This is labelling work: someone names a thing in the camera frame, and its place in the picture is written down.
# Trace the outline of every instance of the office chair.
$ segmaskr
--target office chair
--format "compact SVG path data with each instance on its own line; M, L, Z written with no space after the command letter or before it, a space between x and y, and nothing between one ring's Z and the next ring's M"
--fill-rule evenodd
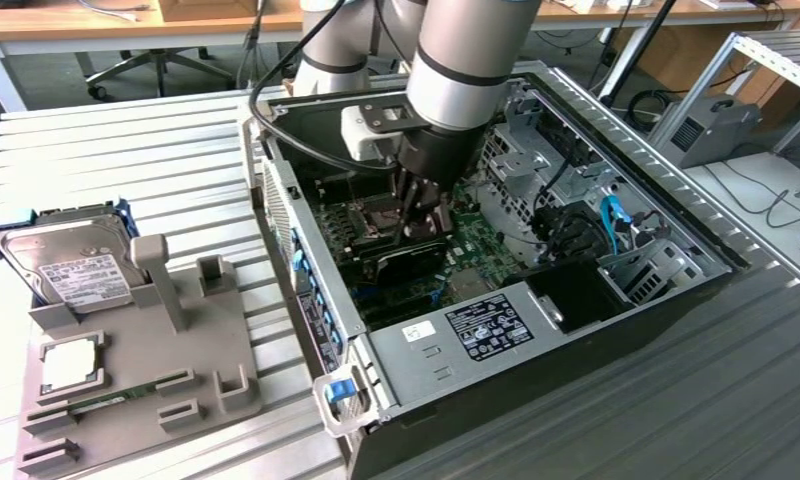
M210 55L208 54L208 49L205 47L198 48L198 58L201 60L209 60ZM116 75L126 72L128 70L133 70L136 67L145 65L148 63L153 63L154 70L157 72L157 96L165 97L165 82L164 82L164 74L168 72L166 63L177 63L185 67L192 68L193 70L198 70L200 72L208 73L216 77L225 79L225 88L234 88L234 77L225 70L216 68L205 63L201 63L192 58L186 58L178 55L184 50L189 50L189 48L157 48L150 49L146 52L133 56L129 50L122 50L118 52L121 55L121 62L114 64L102 72L90 75L85 79L85 84L88 85L89 95L96 100L104 100L106 97L106 89L104 86L98 85L100 82L113 78Z

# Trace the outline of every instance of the chair wheel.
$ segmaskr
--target chair wheel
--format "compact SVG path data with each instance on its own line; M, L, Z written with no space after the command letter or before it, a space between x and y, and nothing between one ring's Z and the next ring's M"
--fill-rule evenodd
M86 91L89 92L89 96L94 100L105 100L106 99L106 89L104 87L101 87L100 85L94 85L94 86L89 87L89 89Z

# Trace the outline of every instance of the hard drive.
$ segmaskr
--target hard drive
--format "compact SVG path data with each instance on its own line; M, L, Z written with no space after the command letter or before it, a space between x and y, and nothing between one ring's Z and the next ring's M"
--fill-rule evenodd
M126 203L25 212L0 218L0 257L37 303L64 302L80 314L130 303L130 288L146 278L130 262L136 229Z

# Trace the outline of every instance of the sticker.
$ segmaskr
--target sticker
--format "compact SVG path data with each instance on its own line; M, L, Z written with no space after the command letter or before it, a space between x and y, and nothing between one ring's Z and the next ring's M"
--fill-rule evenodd
M97 410L98 408L108 407L109 405L114 405L116 403L121 403L126 400L126 397L114 397L109 400L104 400L102 402L93 403L92 405L86 405L85 407L76 408L70 411L72 415L77 413L90 412L92 410Z
M436 328L432 326L429 320L424 320L415 325L409 325L403 329L403 335L405 336L405 341L412 343L415 340L420 340L429 335L436 333Z
M477 362L533 339L503 294L453 310L445 317L468 356Z
M112 255L42 265L38 270L69 307L130 294L128 282Z

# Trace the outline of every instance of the warning label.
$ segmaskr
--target warning label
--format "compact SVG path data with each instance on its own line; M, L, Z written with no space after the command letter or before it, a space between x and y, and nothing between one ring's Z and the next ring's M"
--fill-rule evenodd
M130 294L128 282L112 255L42 265L38 270L69 307Z
M445 316L468 356L477 362L533 339L504 295L487 298Z

